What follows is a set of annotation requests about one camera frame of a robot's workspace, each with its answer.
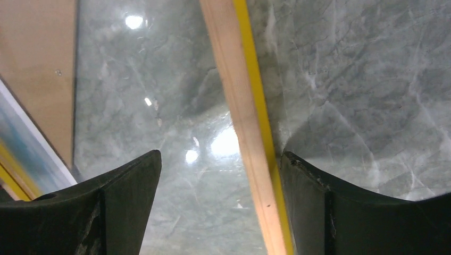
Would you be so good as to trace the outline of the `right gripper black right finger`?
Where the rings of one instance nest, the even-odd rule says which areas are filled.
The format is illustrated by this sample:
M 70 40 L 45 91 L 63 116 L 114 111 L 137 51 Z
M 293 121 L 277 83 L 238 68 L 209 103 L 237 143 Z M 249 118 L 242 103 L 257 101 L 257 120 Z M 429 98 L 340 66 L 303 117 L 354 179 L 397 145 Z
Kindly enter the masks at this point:
M 408 201 L 286 151 L 280 175 L 297 254 L 450 254 L 450 194 Z

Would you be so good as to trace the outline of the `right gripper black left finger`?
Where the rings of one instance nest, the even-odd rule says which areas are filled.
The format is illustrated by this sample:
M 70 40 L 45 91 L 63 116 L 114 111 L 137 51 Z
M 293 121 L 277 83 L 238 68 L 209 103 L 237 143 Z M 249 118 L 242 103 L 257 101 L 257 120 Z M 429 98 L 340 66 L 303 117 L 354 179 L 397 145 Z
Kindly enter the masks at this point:
M 33 201 L 1 203 L 1 254 L 138 254 L 162 169 L 149 151 Z

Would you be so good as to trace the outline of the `building and sky photo print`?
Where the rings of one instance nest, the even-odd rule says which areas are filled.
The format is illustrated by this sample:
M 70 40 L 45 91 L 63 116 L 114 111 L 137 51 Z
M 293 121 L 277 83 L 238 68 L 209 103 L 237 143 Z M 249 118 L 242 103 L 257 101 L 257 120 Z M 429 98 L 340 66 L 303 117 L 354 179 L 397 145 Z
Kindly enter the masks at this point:
M 3 83 L 1 167 L 23 188 L 30 199 L 78 183 Z

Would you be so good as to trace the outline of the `brown cardboard backing board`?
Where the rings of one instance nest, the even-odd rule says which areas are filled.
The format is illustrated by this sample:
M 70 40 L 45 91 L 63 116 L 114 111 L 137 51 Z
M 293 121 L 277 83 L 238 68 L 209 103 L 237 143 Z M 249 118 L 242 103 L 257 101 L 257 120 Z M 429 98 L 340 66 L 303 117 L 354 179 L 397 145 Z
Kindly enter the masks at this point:
M 77 1 L 1 1 L 1 78 L 73 164 Z

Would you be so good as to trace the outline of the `yellow wooden picture frame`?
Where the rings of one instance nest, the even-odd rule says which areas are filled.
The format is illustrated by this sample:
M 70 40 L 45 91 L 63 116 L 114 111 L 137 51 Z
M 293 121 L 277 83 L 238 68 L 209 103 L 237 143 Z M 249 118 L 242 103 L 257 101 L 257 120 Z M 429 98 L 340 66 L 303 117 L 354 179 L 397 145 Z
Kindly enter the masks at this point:
M 77 1 L 78 183 L 158 150 L 140 254 L 291 254 L 248 1 Z

